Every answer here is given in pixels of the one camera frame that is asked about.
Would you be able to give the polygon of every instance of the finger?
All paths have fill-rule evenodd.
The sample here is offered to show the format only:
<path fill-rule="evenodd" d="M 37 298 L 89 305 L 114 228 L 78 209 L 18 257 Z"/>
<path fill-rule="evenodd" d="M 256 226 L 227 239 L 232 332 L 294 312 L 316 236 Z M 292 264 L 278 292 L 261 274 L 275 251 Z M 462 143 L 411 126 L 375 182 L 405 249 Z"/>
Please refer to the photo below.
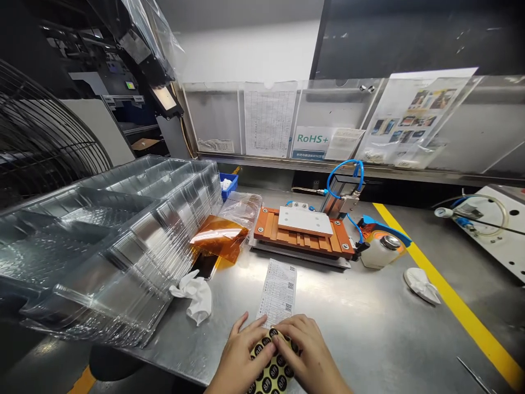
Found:
<path fill-rule="evenodd" d="M 248 318 L 248 312 L 244 312 L 244 314 L 239 317 L 239 319 L 234 323 L 234 326 L 231 328 L 230 331 L 230 338 L 233 337 L 235 334 L 239 333 L 239 330 L 241 329 L 242 325 Z"/>
<path fill-rule="evenodd" d="M 268 320 L 268 315 L 262 315 L 260 318 L 258 318 L 257 320 L 251 322 L 247 327 L 243 328 L 242 330 L 243 331 L 250 331 L 250 330 L 254 329 L 255 327 L 260 327 L 266 322 L 266 320 Z"/>
<path fill-rule="evenodd" d="M 261 371 L 268 365 L 273 357 L 275 349 L 276 347 L 273 342 L 270 342 L 264 347 L 263 351 L 252 360 L 248 367 L 250 381 L 257 379 Z"/>
<path fill-rule="evenodd" d="M 246 340 L 250 351 L 253 349 L 255 344 L 260 341 L 265 335 L 268 334 L 268 330 L 262 327 L 255 327 L 253 330 L 246 333 Z"/>
<path fill-rule="evenodd" d="M 304 332 L 299 330 L 297 327 L 292 326 L 292 325 L 278 324 L 275 326 L 275 329 L 281 332 L 282 334 L 289 336 L 292 339 L 292 341 L 297 343 L 299 347 L 301 347 L 302 349 L 305 348 L 307 336 Z"/>
<path fill-rule="evenodd" d="M 294 315 L 292 317 L 284 319 L 279 324 L 292 325 L 292 326 L 297 327 L 299 330 L 305 332 L 307 330 L 306 321 L 308 321 L 308 318 L 305 315 Z"/>
<path fill-rule="evenodd" d="M 272 341 L 275 344 L 279 353 L 284 357 L 288 365 L 290 365 L 290 367 L 294 370 L 295 374 L 299 378 L 301 378 L 301 376 L 305 372 L 305 365 L 302 362 L 301 358 L 297 354 L 295 354 L 294 351 L 288 347 L 286 341 L 280 338 L 278 335 L 275 335 L 272 338 Z"/>
<path fill-rule="evenodd" d="M 317 325 L 317 322 L 314 319 L 311 319 L 311 318 L 309 318 L 308 320 L 310 320 L 310 324 L 312 325 L 313 328 L 316 329 L 317 333 L 322 336 L 321 330 L 319 329 L 319 326 Z"/>

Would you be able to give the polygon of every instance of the blue plastic bin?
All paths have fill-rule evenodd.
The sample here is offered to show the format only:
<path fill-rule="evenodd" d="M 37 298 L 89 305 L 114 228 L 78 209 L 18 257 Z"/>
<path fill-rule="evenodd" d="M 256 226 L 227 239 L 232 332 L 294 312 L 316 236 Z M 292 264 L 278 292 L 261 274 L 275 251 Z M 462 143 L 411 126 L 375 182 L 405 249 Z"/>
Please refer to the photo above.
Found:
<path fill-rule="evenodd" d="M 233 192 L 234 190 L 237 190 L 237 186 L 238 186 L 237 180 L 239 179 L 239 175 L 223 174 L 222 172 L 220 172 L 219 177 L 221 181 L 225 179 L 231 180 L 230 187 L 228 187 L 227 190 L 221 190 L 220 192 L 221 195 L 223 196 L 223 201 L 226 201 L 230 193 Z"/>

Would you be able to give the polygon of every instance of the white plastic bottle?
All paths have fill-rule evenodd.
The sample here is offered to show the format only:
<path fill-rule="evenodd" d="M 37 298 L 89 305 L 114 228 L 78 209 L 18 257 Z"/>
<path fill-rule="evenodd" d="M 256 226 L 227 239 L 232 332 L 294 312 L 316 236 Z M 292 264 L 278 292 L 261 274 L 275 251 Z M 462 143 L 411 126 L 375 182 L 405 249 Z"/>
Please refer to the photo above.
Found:
<path fill-rule="evenodd" d="M 401 256 L 403 251 L 401 241 L 393 235 L 384 234 L 375 234 L 370 242 L 370 248 L 361 255 L 364 266 L 381 269 Z"/>

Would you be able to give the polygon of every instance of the hand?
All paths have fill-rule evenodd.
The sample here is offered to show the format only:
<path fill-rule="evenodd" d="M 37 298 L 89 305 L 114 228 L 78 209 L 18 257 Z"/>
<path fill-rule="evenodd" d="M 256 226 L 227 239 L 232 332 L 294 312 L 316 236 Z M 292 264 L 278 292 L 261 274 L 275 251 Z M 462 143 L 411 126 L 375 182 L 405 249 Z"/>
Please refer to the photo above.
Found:
<path fill-rule="evenodd" d="M 267 344 L 253 360 L 250 357 L 253 347 L 268 333 L 266 328 L 261 327 L 267 316 L 260 317 L 240 330 L 247 318 L 248 312 L 245 312 L 232 327 L 219 368 L 206 389 L 206 394 L 245 394 L 270 362 L 275 352 L 273 343 Z"/>
<path fill-rule="evenodd" d="M 295 315 L 283 320 L 275 329 L 289 336 L 302 349 L 298 356 L 278 335 L 272 338 L 279 353 L 293 369 L 297 381 L 308 394 L 352 394 L 314 319 Z"/>

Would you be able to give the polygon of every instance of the black panel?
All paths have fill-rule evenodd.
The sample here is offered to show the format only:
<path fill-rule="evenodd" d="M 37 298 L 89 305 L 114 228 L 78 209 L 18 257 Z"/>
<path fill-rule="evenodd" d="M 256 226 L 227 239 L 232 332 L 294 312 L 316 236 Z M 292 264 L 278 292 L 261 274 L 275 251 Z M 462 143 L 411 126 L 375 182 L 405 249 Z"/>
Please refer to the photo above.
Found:
<path fill-rule="evenodd" d="M 525 74 L 522 3 L 327 0 L 311 78 L 476 66 L 478 75 Z"/>

